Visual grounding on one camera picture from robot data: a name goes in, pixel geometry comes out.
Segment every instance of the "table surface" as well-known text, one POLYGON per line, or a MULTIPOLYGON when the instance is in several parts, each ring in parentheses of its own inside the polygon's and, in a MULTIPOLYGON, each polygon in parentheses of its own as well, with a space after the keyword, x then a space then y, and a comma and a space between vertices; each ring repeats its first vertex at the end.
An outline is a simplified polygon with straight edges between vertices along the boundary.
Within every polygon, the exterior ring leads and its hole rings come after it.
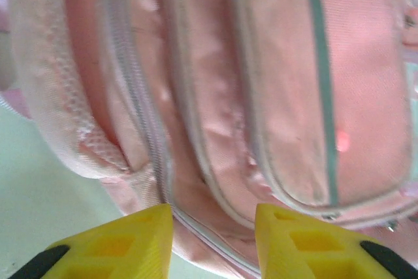
MULTIPOLYGON (((0 74, 12 72, 0 34, 0 74)), ((66 169, 32 122, 0 108, 0 279, 51 243, 120 217, 96 180, 66 169)), ((170 279, 219 278, 173 255, 170 279)))

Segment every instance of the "black rubber pad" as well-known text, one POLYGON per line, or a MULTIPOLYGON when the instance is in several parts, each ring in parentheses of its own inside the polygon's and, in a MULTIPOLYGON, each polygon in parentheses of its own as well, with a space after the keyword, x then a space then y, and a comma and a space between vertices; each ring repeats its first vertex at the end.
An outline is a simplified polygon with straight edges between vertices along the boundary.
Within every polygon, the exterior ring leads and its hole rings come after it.
POLYGON ((418 279, 417 269, 390 248, 370 241, 363 241, 360 245, 396 279, 418 279))
POLYGON ((43 251, 9 279, 41 279, 69 250, 69 246, 60 245, 43 251))

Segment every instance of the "yellow plastic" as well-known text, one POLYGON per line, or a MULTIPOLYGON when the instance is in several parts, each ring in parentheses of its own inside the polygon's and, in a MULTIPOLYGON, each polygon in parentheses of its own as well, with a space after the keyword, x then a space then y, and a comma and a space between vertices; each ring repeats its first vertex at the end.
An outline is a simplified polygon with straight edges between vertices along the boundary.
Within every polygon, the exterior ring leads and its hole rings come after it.
POLYGON ((376 240, 274 205, 257 207, 255 238, 263 279, 394 278, 359 245, 376 240))
POLYGON ((173 236, 169 205, 158 205, 73 237, 42 279, 168 278, 173 236))

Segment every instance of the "light green surface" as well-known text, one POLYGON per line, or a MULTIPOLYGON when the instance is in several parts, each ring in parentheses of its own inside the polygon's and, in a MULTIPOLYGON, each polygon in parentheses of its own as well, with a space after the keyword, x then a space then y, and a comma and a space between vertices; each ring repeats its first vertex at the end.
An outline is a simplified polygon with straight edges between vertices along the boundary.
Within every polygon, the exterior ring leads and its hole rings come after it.
MULTIPOLYGON (((0 37, 0 74, 12 67, 7 41, 0 37)), ((97 181, 67 170, 31 122, 4 108, 0 145, 0 279, 51 243, 120 217, 97 181)), ((173 255, 170 279, 177 278, 219 277, 173 255)))

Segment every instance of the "pink backpack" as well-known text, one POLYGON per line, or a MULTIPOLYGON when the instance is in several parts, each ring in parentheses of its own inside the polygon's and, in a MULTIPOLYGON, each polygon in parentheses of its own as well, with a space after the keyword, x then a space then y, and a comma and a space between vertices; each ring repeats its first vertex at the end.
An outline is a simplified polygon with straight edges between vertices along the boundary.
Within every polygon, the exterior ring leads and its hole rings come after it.
POLYGON ((10 8, 20 86, 47 143, 125 214, 170 203, 183 258, 258 277, 255 208, 273 203, 418 267, 418 0, 10 8))

